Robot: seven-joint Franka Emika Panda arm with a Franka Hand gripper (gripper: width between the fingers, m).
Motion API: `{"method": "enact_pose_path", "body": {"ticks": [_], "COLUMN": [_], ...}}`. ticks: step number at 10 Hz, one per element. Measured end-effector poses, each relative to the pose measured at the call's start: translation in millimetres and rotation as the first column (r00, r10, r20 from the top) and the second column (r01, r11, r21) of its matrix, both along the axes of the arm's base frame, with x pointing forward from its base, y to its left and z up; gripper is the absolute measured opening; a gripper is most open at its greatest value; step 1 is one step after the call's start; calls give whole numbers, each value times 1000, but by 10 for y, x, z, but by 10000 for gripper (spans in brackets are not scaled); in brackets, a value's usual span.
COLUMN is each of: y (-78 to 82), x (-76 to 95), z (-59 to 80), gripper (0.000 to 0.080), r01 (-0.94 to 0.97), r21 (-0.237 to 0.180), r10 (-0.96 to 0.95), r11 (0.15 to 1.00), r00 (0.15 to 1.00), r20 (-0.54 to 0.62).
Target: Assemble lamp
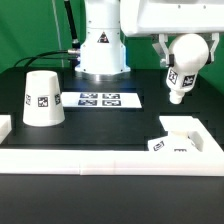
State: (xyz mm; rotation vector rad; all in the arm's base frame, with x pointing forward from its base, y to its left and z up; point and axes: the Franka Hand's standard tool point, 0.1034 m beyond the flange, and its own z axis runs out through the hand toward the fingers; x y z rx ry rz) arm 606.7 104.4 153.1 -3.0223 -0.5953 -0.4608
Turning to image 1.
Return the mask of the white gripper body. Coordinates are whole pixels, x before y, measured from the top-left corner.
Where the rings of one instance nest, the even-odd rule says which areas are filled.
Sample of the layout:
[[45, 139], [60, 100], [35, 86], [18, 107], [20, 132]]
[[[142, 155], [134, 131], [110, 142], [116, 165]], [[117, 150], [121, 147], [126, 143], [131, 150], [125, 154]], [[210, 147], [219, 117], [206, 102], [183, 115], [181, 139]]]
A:
[[126, 36], [224, 32], [224, 0], [121, 0]]

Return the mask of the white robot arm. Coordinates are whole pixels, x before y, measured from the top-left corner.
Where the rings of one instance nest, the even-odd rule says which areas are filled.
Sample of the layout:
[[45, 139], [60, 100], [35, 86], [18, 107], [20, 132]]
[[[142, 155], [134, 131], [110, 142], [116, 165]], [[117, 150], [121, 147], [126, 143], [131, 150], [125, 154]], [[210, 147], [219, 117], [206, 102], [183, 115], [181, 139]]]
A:
[[171, 67], [176, 54], [166, 45], [170, 36], [200, 35], [211, 63], [224, 33], [224, 0], [84, 0], [84, 4], [86, 39], [76, 70], [92, 77], [108, 79], [130, 70], [121, 35], [152, 36], [161, 65]]

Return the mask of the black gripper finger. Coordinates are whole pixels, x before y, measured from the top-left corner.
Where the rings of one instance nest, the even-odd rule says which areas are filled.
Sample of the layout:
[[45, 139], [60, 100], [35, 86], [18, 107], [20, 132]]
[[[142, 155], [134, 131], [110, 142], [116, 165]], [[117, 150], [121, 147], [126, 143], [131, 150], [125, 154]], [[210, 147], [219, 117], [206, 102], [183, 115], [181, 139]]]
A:
[[207, 59], [208, 64], [212, 64], [215, 60], [215, 51], [219, 44], [220, 34], [219, 33], [211, 33], [207, 37], [207, 44], [209, 48], [209, 56]]
[[152, 38], [152, 46], [160, 58], [160, 66], [168, 68], [174, 66], [174, 55], [170, 53], [167, 34], [156, 34]]

